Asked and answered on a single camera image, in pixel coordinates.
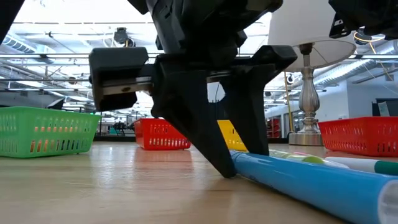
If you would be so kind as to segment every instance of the blue poster tube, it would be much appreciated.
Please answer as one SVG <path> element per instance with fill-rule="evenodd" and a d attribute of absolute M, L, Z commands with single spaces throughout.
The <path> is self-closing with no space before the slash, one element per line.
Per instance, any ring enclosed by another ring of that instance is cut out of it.
<path fill-rule="evenodd" d="M 398 223 L 398 177 L 231 151 L 239 174 L 357 224 Z"/>

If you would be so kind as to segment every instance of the green plastic basket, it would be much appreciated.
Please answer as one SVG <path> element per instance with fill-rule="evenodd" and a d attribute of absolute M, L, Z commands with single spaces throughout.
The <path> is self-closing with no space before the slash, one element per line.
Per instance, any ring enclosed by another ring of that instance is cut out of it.
<path fill-rule="evenodd" d="M 0 108 L 0 156 L 88 152 L 101 116 L 29 107 Z"/>

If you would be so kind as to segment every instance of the red container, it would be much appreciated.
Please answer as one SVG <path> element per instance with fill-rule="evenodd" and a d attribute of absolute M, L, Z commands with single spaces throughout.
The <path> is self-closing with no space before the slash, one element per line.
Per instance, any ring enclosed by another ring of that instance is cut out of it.
<path fill-rule="evenodd" d="M 164 119 L 142 118 L 134 122 L 136 142 L 145 150 L 188 149 L 191 143 Z"/>
<path fill-rule="evenodd" d="M 325 147 L 364 156 L 398 157 L 398 117 L 319 122 Z"/>

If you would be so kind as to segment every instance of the plastic tube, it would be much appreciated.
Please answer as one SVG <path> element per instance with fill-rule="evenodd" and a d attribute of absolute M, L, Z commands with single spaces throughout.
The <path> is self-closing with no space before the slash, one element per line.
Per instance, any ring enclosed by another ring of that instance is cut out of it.
<path fill-rule="evenodd" d="M 398 223 L 398 178 L 231 151 L 239 174 L 357 224 Z"/>
<path fill-rule="evenodd" d="M 339 164 L 338 162 L 326 161 L 326 160 L 322 159 L 321 157 L 309 155 L 309 154 L 302 153 L 302 152 L 290 153 L 290 152 L 284 152 L 284 151 L 279 151 L 279 150 L 275 150 L 275 149 L 270 149 L 269 155 L 273 156 L 273 157 L 277 157 L 277 158 L 309 162 L 309 163 L 313 163 L 313 164 L 323 164 L 326 166 L 333 166 L 333 167 L 349 169 L 348 166 L 346 166 L 344 164 Z"/>
<path fill-rule="evenodd" d="M 398 175 L 398 162 L 346 157 L 327 157 L 326 159 L 329 161 L 345 164 L 351 169 L 375 172 L 378 174 Z"/>

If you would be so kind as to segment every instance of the lamp stem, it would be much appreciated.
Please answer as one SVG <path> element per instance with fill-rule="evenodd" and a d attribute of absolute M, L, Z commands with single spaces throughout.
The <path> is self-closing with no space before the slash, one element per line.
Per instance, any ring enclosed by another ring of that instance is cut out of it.
<path fill-rule="evenodd" d="M 315 119 L 316 111 L 319 109 L 319 96 L 313 84 L 313 71 L 310 66 L 310 55 L 303 55 L 304 68 L 302 70 L 303 87 L 298 101 L 298 106 L 304 112 L 303 129 L 300 134 L 315 134 L 319 133 L 318 120 Z"/>

